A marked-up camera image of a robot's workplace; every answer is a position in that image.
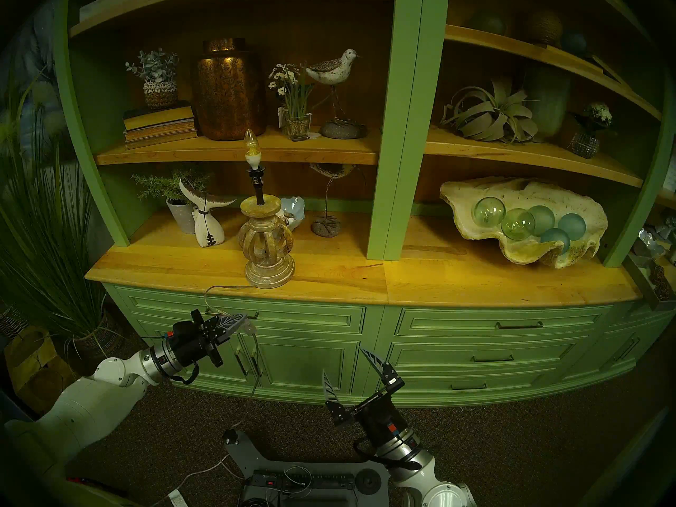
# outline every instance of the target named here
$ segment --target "brown carpet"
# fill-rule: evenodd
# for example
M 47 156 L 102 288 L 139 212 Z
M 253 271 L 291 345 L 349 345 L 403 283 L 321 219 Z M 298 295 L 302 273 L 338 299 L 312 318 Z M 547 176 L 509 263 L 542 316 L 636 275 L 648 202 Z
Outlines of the brown carpet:
M 574 506 L 637 431 L 671 405 L 673 336 L 665 333 L 630 373 L 578 391 L 402 413 L 435 454 L 437 477 L 466 482 L 479 507 Z M 70 463 L 69 475 L 150 505 L 226 454 L 221 435 L 245 401 L 168 383 L 150 389 L 110 436 Z M 251 402 L 243 429 L 265 457 L 279 460 L 355 461 L 352 442 L 360 436 L 358 426 L 335 429 L 323 407 L 261 400 Z M 181 491 L 190 507 L 234 506 L 239 482 L 217 468 L 189 478 Z M 391 503 L 401 497 L 395 491 Z

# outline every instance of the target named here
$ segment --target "wooden lamp base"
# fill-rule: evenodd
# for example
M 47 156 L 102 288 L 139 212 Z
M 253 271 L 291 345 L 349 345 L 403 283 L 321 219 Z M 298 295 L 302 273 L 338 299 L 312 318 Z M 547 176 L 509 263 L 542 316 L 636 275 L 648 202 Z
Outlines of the wooden lamp base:
M 263 194 L 263 205 L 257 205 L 256 196 L 242 201 L 242 214 L 249 216 L 239 229 L 239 245 L 249 260 L 244 274 L 253 286 L 274 289 L 291 279 L 295 262 L 289 255 L 293 236 L 284 222 L 276 216 L 282 202 L 276 196 Z

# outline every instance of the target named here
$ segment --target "door handle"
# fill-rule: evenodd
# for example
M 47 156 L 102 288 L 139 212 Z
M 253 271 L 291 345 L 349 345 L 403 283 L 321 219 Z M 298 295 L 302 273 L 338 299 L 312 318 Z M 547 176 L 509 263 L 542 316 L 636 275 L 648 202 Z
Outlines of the door handle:
M 258 368 L 258 362 L 256 361 L 256 351 L 253 351 L 251 353 L 251 356 L 249 357 L 251 358 L 251 363 L 253 364 L 254 367 L 253 369 L 256 371 L 256 376 L 260 378 L 263 375 L 263 373 L 261 373 L 260 369 Z
M 234 357 L 236 357 L 236 359 L 237 359 L 237 363 L 238 363 L 238 365 L 239 365 L 239 368 L 242 370 L 242 374 L 244 374 L 245 376 L 248 376 L 248 375 L 249 375 L 249 371 L 247 371 L 247 370 L 244 368 L 244 364 L 242 363 L 242 360 L 239 359 L 239 351 L 240 351 L 240 350 L 241 350 L 241 348 L 238 347 L 237 350 L 234 352 Z
M 507 358 L 496 358 L 494 360 L 477 360 L 475 356 L 472 356 L 472 361 L 474 363 L 495 363 L 495 362 L 513 362 L 514 355 L 510 354 Z
M 487 389 L 488 386 L 486 385 L 486 382 L 483 382 L 483 385 L 479 385 L 478 387 L 456 387 L 453 384 L 451 384 L 451 390 L 452 391 L 476 391 L 478 389 Z
M 500 322 L 495 322 L 495 328 L 505 329 L 505 328 L 542 328 L 545 324 L 539 320 L 535 325 L 503 325 Z

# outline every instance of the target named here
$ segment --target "stack of books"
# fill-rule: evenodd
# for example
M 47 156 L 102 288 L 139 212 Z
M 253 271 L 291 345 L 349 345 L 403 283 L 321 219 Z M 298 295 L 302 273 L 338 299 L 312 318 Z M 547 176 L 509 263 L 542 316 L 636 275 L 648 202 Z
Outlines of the stack of books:
M 139 109 L 124 113 L 124 148 L 126 150 L 196 138 L 195 116 L 187 101 L 168 109 Z

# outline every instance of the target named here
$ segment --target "whale tail sculpture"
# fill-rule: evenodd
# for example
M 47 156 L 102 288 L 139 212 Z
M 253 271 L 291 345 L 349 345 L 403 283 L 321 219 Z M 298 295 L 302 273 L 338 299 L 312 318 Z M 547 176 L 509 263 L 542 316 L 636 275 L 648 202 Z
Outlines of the whale tail sculpture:
M 193 211 L 195 219 L 195 237 L 198 239 L 200 247 L 211 247 L 220 245 L 225 241 L 223 227 L 211 215 L 211 209 L 215 207 L 227 207 L 232 204 L 236 198 L 232 196 L 216 196 L 201 191 L 196 191 L 191 187 L 179 181 L 181 192 L 192 201 L 197 208 Z

